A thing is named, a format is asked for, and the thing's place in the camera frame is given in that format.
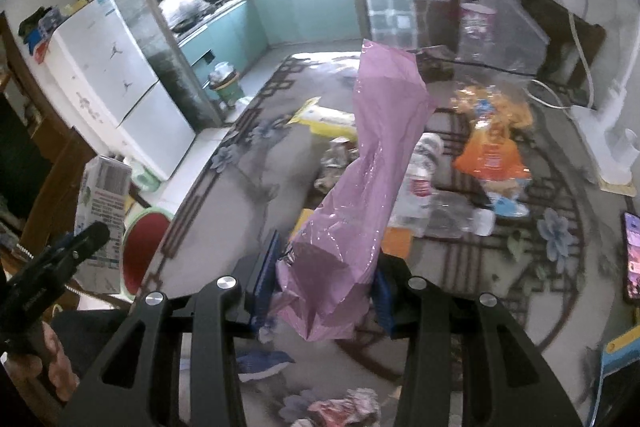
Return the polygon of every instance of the refrigerator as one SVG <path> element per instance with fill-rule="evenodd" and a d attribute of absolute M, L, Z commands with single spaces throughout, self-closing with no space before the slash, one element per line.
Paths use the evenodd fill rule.
<path fill-rule="evenodd" d="M 82 119 L 114 152 L 161 180 L 195 138 L 113 0 L 94 0 L 53 33 L 45 64 Z"/>

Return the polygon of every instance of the pink plastic bag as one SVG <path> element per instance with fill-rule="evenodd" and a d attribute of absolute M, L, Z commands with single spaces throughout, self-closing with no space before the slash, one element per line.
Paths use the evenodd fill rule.
<path fill-rule="evenodd" d="M 364 41 L 353 91 L 360 157 L 276 264 L 278 311 L 304 339 L 344 339 L 369 309 L 380 243 L 414 146 L 435 110 L 415 55 Z"/>

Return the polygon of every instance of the phone screen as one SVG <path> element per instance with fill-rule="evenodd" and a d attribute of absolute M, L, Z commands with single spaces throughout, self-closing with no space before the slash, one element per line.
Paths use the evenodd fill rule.
<path fill-rule="evenodd" d="M 625 212 L 626 295 L 640 300 L 640 217 Z"/>

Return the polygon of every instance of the kitchen cabinet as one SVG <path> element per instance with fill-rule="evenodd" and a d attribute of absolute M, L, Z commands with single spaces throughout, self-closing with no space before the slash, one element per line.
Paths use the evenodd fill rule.
<path fill-rule="evenodd" d="M 250 67 L 268 49 L 269 43 L 264 32 L 260 15 L 253 0 L 247 0 L 235 8 L 231 13 L 232 23 L 236 35 L 244 49 L 245 68 Z"/>
<path fill-rule="evenodd" d="M 254 4 L 243 0 L 199 28 L 180 48 L 204 84 L 219 62 L 246 71 L 267 50 L 268 42 Z"/>
<path fill-rule="evenodd" d="M 270 46 L 362 38 L 354 0 L 252 0 Z"/>

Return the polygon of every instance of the trash can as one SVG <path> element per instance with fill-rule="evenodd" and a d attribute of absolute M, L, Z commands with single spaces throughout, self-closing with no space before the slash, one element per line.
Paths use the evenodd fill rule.
<path fill-rule="evenodd" d="M 220 62 L 209 73 L 209 89 L 213 89 L 227 107 L 236 107 L 236 102 L 244 96 L 238 83 L 240 75 L 228 62 Z"/>

